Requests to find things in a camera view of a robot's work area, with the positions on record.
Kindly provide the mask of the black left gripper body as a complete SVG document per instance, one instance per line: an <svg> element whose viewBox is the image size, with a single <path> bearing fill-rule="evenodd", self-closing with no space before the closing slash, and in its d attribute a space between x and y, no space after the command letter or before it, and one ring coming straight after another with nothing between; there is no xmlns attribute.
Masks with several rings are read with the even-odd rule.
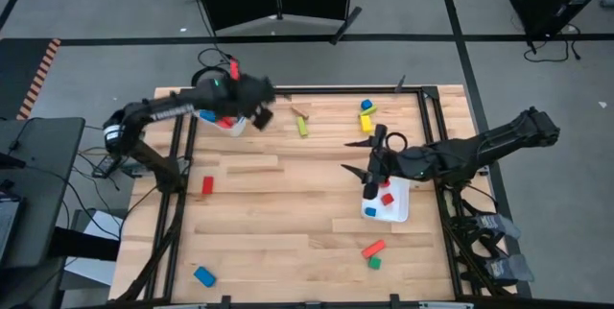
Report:
<svg viewBox="0 0 614 309"><path fill-rule="evenodd" d="M237 81L227 82L228 100L224 103L223 117L243 116L262 131L273 117L269 108L260 107L262 97L270 92L262 83L262 78L242 74Z"/></svg>

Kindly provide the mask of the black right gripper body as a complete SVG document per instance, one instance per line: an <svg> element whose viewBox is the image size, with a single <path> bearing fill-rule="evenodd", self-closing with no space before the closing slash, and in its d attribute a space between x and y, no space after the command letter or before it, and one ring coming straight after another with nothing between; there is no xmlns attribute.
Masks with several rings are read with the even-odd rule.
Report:
<svg viewBox="0 0 614 309"><path fill-rule="evenodd" d="M368 139L371 148L364 183L363 198L374 200L379 186L390 177L422 180L425 179L425 149L409 147L395 151L388 147L388 128L377 125L375 133Z"/></svg>

